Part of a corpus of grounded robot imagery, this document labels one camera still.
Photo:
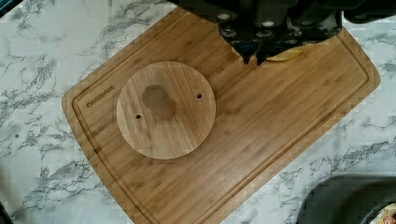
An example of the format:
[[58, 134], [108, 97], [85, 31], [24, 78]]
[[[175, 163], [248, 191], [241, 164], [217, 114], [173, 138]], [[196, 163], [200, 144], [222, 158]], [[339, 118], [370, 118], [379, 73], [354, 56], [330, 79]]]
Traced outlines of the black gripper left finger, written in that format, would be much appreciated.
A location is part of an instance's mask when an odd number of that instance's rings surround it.
[[254, 41], [255, 28], [231, 12], [220, 12], [218, 27], [221, 37], [241, 56], [243, 63], [248, 64], [259, 48], [259, 43]]

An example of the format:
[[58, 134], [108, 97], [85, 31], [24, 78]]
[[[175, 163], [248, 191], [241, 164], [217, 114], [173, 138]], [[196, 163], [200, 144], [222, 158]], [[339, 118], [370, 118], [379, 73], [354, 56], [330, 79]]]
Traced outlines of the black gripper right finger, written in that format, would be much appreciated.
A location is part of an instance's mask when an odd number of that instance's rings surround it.
[[273, 30], [274, 36], [264, 39], [256, 52], [257, 65], [289, 49], [317, 44], [338, 35], [342, 30], [340, 18], [326, 18], [320, 23], [296, 26], [290, 18]]

